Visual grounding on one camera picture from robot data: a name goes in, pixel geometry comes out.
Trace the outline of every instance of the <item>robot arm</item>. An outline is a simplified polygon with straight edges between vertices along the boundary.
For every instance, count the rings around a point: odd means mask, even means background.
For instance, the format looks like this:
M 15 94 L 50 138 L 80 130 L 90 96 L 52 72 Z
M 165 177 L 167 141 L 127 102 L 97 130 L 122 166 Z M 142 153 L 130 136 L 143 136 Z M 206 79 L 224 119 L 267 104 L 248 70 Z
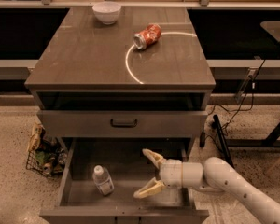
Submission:
M 224 191 L 232 194 L 261 223 L 280 224 L 280 204 L 253 187 L 220 158 L 199 163 L 166 160 L 162 155 L 143 149 L 143 153 L 160 170 L 161 180 L 151 179 L 134 194 L 134 198 L 155 195 L 166 188 L 193 188 L 207 194 Z

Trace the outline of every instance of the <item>floor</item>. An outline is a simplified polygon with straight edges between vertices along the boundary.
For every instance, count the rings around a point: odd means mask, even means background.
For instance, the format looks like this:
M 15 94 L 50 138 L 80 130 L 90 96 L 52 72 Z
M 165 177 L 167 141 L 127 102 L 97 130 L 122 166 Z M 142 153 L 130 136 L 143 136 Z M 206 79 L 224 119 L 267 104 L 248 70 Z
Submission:
M 237 109 L 235 103 L 224 105 L 229 110 Z M 248 109 L 250 104 L 243 105 Z M 209 113 L 214 106 L 207 107 Z M 45 224 L 38 214 L 41 208 L 54 206 L 60 178 L 46 179 L 26 170 L 27 143 L 34 122 L 37 107 L 26 96 L 15 100 L 0 99 L 0 224 Z M 230 120 L 233 113 L 216 105 L 213 114 L 218 114 L 221 123 Z M 207 135 L 215 137 L 211 128 L 212 115 L 205 123 Z M 228 127 L 229 138 L 265 138 L 280 121 L 280 105 L 258 105 L 255 102 L 250 111 L 239 112 Z M 205 148 L 199 148 L 195 141 L 190 161 L 204 163 L 209 157 L 221 157 L 214 141 L 206 139 Z M 280 148 L 257 149 L 234 147 L 231 156 L 235 168 L 252 185 L 280 203 L 280 164 L 270 175 L 267 170 L 279 157 Z M 207 209 L 210 217 L 205 224 L 259 223 L 230 194 L 210 196 L 193 191 L 197 209 Z

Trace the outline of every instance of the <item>closed drawer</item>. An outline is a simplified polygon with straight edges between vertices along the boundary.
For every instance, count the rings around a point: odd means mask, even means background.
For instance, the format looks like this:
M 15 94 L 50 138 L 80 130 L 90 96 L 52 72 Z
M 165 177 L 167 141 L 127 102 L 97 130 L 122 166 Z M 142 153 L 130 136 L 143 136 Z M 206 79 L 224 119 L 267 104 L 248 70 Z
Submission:
M 165 189 L 142 200 L 133 197 L 157 173 L 142 155 L 142 149 L 158 150 L 164 157 L 182 160 L 184 142 L 103 140 L 74 141 L 56 207 L 41 210 L 42 218 L 52 224 L 172 224 L 202 223 L 208 217 L 208 211 L 195 209 L 187 189 Z M 92 170 L 97 164 L 105 166 L 111 174 L 115 188 L 108 196 L 102 196 L 92 181 Z
M 90 112 L 39 111 L 50 136 L 58 137 L 196 137 L 205 111 Z

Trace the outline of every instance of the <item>red soda can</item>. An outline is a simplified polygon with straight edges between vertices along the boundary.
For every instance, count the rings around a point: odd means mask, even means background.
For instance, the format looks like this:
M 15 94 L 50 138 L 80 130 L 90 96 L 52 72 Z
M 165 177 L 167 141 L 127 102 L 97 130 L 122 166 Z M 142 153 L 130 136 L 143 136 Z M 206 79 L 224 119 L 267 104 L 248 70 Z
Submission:
M 145 30 L 133 35 L 133 44 L 138 49 L 146 49 L 161 37 L 161 28 L 158 24 L 150 24 Z

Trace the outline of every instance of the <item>white bowl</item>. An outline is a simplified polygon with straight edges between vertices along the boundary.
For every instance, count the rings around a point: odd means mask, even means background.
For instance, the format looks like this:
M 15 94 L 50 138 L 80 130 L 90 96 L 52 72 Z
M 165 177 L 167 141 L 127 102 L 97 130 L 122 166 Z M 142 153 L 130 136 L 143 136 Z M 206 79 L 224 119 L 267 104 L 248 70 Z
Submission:
M 93 5 L 92 10 L 99 21 L 109 25 L 118 20 L 121 12 L 121 5 L 116 2 L 104 1 Z

